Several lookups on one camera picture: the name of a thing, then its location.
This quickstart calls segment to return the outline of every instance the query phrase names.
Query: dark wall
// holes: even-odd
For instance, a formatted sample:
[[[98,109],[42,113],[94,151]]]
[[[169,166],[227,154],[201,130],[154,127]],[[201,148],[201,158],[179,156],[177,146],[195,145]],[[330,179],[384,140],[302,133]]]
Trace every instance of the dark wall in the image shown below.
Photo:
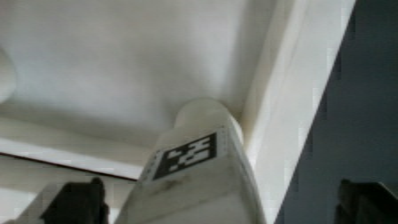
[[[398,182],[398,1],[359,0],[277,224],[334,222],[339,181]]]

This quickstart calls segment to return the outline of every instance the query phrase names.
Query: white panel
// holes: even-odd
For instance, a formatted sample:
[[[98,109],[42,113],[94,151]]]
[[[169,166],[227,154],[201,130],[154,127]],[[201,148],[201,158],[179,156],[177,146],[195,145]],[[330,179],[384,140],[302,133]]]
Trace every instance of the white panel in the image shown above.
[[[151,150],[0,117],[0,152],[138,178]]]
[[[268,223],[281,208],[353,2],[277,1],[241,119]]]

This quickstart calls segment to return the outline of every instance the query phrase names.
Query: white ceiling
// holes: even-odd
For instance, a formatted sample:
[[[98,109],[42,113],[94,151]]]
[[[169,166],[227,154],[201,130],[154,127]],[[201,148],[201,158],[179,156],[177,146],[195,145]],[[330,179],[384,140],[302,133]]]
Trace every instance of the white ceiling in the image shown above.
[[[0,113],[151,147],[181,105],[240,116],[273,0],[0,0],[18,89]]]

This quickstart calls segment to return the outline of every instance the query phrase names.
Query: dark object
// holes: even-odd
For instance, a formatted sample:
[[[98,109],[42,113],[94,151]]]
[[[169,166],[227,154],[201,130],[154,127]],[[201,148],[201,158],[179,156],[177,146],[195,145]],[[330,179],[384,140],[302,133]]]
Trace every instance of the dark object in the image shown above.
[[[42,213],[46,224],[108,224],[108,205],[99,178],[90,183],[67,183]]]
[[[380,183],[341,181],[336,224],[396,224],[398,200]]]

